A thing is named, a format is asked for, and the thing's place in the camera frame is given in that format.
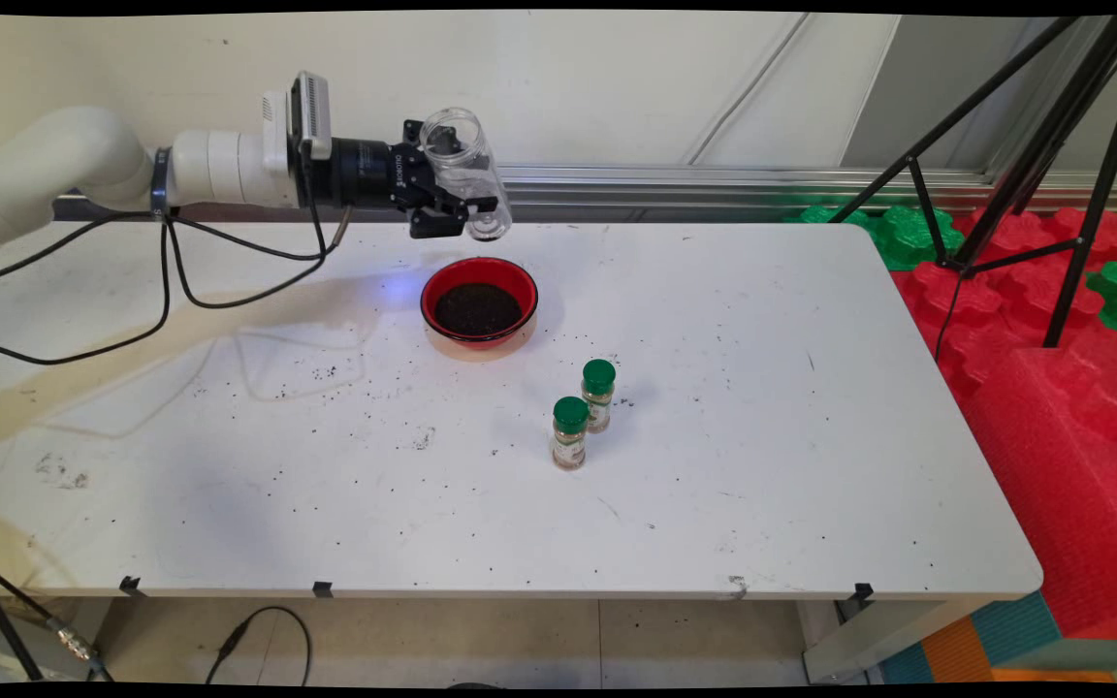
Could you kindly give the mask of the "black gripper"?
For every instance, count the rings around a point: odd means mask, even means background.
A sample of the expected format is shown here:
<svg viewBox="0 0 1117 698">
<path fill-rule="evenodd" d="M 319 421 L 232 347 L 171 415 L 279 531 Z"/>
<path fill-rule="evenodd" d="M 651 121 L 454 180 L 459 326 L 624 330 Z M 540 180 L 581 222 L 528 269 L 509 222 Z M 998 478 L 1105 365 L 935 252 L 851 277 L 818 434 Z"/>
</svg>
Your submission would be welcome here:
<svg viewBox="0 0 1117 698">
<path fill-rule="evenodd" d="M 462 118 L 405 119 L 404 142 L 332 138 L 330 156 L 302 170 L 302 207 L 333 205 L 409 210 L 409 237 L 455 238 L 477 216 L 491 216 L 500 197 L 460 197 L 418 187 L 421 160 L 435 171 L 468 168 Z"/>
</svg>

